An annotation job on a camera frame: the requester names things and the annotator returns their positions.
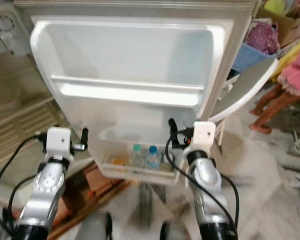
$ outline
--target blue basket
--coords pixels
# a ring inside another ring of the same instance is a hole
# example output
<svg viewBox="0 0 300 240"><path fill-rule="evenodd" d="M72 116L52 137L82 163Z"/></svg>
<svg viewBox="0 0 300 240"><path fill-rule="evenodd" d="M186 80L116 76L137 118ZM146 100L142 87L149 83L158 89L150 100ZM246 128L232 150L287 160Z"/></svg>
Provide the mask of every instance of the blue basket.
<svg viewBox="0 0 300 240"><path fill-rule="evenodd" d="M277 54L268 55L246 43L242 43L232 69L241 73L265 59L275 58L276 56Z"/></svg>

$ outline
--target purple fabric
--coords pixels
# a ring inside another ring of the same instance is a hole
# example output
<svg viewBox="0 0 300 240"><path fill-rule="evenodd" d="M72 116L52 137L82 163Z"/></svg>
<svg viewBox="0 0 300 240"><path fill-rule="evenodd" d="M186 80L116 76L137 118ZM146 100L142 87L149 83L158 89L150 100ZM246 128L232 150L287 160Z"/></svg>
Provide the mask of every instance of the purple fabric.
<svg viewBox="0 0 300 240"><path fill-rule="evenodd" d="M246 43L269 55L276 53L280 48L278 43L278 33L271 27L271 25L265 22L257 23L257 25L250 31Z"/></svg>

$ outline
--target black cable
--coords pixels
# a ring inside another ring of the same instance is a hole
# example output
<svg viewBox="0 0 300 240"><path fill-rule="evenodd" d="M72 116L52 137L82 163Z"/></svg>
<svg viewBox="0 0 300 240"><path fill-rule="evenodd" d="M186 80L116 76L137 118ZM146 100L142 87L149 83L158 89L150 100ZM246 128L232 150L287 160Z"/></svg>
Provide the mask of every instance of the black cable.
<svg viewBox="0 0 300 240"><path fill-rule="evenodd" d="M221 174L221 177L224 178L233 188L234 194L235 194L235 217L234 217L234 224L235 227L238 228L238 221L239 221L239 210L240 210L240 203L239 203L239 193L236 188L236 185L228 178L227 176Z"/></svg>
<svg viewBox="0 0 300 240"><path fill-rule="evenodd" d="M3 166L3 168L0 171L0 179L2 177L2 175L4 174L6 168L9 166L9 164L12 162L12 160L15 158L15 156L17 155L17 153L19 152L19 150L30 140L34 140L36 139L37 136L31 136L28 137L27 139L25 139L23 142L20 143L20 145L18 146L18 148L15 150L15 152L13 153L13 155L11 156L11 158L9 159L9 161ZM0 219L0 226L11 236L12 232L10 231L10 229L5 225L5 223Z"/></svg>
<svg viewBox="0 0 300 240"><path fill-rule="evenodd" d="M236 225L234 223L234 220L232 219L231 215L229 214L229 212L227 211L227 209L208 191L206 190L204 187L202 187L199 183L197 183L197 181L195 179L193 179L190 175L188 175L186 172L184 172L183 170L181 170L174 162L172 162L172 160L169 157L169 144L170 141L175 138L178 134L183 134L183 130L177 131L173 134L170 135L168 141L165 144L165 155L166 158L168 159L169 163L176 169L178 170L178 172L180 174L182 174L183 176L185 176L192 184L194 184L197 188L201 189L202 191L204 191L221 209L222 211L225 213L226 217L229 219L230 221L230 225L232 227L232 230L235 233L235 238L238 240L238 233L237 233L237 228Z"/></svg>
<svg viewBox="0 0 300 240"><path fill-rule="evenodd" d="M26 179L22 180L22 181L19 182L19 183L14 187L14 189L12 190L12 193L11 193L10 199L9 199L9 203L8 203L8 209L7 209L8 215L9 215L9 225L10 225L9 227L10 227L10 229L11 229L12 232L13 232L14 229L15 229L14 223L13 223L14 217L13 217L13 214L12 214L12 203L13 203L13 201L14 201L15 194L16 194L18 188L20 188L20 186L21 186L22 184L24 184L26 181L28 181L28 180L30 180L30 179L33 179L35 176L36 176L36 175L32 175L32 176L29 176L29 177L27 177Z"/></svg>

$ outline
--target bottle cap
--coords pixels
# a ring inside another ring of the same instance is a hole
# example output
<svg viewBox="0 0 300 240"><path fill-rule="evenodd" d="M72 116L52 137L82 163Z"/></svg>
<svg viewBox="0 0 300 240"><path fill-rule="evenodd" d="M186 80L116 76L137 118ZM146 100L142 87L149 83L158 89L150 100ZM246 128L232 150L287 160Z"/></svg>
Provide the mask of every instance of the bottle cap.
<svg viewBox="0 0 300 240"><path fill-rule="evenodd" d="M141 149L141 146L140 146L140 144L135 144L135 145L133 145L133 151L135 151L135 152L139 152L139 151L140 151L140 149Z"/></svg>
<svg viewBox="0 0 300 240"><path fill-rule="evenodd" d="M158 152L158 149L157 149L156 146L151 146L151 147L149 148L149 152L150 152L151 154L155 154L155 153Z"/></svg>

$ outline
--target blue bottle cap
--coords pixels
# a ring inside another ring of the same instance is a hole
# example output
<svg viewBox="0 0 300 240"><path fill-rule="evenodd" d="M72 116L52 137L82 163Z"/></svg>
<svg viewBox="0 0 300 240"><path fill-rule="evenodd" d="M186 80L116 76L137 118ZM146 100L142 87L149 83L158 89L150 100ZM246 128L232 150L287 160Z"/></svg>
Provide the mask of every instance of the blue bottle cap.
<svg viewBox="0 0 300 240"><path fill-rule="evenodd" d="M151 146L151 147L149 148L149 152L150 152L151 154L156 154L156 153L158 152L158 149L157 149L156 146Z"/></svg>

